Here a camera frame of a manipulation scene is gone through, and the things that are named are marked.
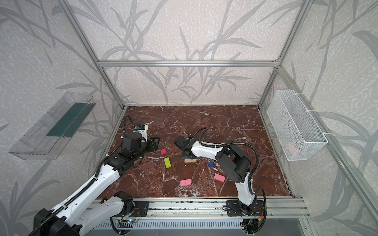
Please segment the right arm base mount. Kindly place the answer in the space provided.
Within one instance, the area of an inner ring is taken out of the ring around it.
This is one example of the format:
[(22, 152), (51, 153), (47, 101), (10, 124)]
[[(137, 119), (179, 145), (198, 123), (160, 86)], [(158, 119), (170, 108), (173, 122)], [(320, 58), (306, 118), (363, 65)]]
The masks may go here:
[(227, 216), (252, 216), (264, 217), (266, 215), (265, 202), (263, 200), (255, 200), (249, 206), (240, 201), (226, 201), (226, 205), (222, 207), (227, 212)]

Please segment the natural wood block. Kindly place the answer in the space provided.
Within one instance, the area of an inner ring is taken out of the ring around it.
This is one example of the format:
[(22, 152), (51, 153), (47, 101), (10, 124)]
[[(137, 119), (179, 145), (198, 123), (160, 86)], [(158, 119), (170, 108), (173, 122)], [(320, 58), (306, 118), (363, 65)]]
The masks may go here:
[(197, 163), (197, 159), (185, 159), (185, 163)]

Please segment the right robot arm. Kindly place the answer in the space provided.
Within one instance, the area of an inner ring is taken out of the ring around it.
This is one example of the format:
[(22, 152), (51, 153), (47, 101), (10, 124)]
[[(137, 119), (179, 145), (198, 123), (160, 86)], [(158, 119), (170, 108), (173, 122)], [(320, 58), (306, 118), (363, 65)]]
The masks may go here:
[[(181, 151), (183, 159), (204, 157), (217, 161), (228, 179), (235, 183), (240, 204), (244, 207), (252, 205), (256, 198), (252, 189), (252, 177), (259, 165), (259, 153), (255, 147), (243, 142), (212, 144), (193, 137), (186, 139), (183, 136), (179, 136), (174, 144)], [(252, 149), (256, 157), (254, 166), (240, 146)]]

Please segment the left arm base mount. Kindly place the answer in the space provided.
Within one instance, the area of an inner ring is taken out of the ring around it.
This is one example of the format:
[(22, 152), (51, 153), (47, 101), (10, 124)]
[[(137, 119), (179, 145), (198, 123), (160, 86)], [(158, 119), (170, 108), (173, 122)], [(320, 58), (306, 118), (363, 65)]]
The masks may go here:
[(130, 217), (146, 217), (149, 209), (149, 201), (133, 201)]

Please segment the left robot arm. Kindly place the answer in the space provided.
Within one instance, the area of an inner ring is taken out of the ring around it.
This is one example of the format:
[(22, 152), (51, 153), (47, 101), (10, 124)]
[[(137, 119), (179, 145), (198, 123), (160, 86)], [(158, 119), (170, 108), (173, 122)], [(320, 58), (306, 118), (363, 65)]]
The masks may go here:
[(33, 219), (31, 236), (84, 236), (106, 219), (134, 214), (140, 216), (133, 197), (119, 191), (90, 211), (87, 207), (112, 183), (134, 166), (137, 159), (158, 150), (160, 139), (137, 130), (121, 136), (121, 143), (98, 164), (94, 175), (51, 210), (40, 210)]

